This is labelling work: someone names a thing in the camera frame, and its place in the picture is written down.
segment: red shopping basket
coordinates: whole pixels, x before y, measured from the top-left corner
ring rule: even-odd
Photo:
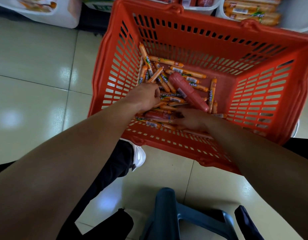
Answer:
[[[186,11],[179,4],[115,0],[96,59],[88,116],[126,96],[137,85],[142,42],[149,55],[175,60],[188,70],[216,76],[218,112],[260,136],[285,143],[308,94],[308,35]],[[202,79],[209,87],[210,79]],[[216,141],[183,131],[156,129],[132,120],[122,135],[240,173]]]

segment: hand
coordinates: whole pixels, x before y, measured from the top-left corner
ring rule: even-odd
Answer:
[[[141,83],[128,92],[125,102],[133,104],[137,112],[147,111],[160,102],[160,89],[156,83]]]
[[[173,120],[173,124],[196,131],[207,130],[205,125],[205,121],[209,117],[207,113],[192,108],[178,108],[176,112],[182,113],[184,118]]]

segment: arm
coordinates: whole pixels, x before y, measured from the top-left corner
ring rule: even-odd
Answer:
[[[199,110],[179,109],[175,122],[208,131],[229,153],[259,195],[308,239],[308,160],[226,120]]]
[[[0,239],[55,239],[130,120],[159,95],[157,84],[141,84],[1,172]]]

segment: shoe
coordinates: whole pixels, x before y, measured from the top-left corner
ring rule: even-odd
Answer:
[[[133,164],[132,164],[132,172],[143,165],[146,159],[146,154],[139,145],[135,145],[132,141],[120,138],[120,140],[127,141],[130,143],[134,150]]]

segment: person's left hand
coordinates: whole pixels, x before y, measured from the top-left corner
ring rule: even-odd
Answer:
[[[128,92],[125,102],[136,106],[137,111],[147,111],[160,102],[160,89],[156,83],[141,83]]]

